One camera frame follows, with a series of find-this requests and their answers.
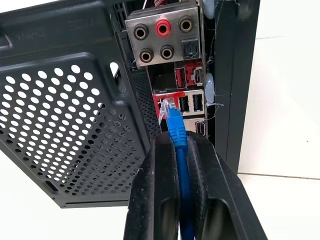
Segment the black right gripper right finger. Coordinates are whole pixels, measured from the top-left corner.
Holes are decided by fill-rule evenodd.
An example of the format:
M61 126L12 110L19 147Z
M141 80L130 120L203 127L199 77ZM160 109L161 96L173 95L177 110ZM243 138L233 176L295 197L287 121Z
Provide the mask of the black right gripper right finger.
M265 240L267 236L235 172L204 136L188 132L187 165L197 240Z

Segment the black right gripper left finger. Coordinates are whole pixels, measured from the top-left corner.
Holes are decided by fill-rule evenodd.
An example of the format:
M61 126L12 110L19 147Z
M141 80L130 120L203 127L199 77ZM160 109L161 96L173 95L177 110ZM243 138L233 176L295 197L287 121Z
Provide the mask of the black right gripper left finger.
M176 153L168 132L151 140L131 185L125 240L176 240L180 190Z

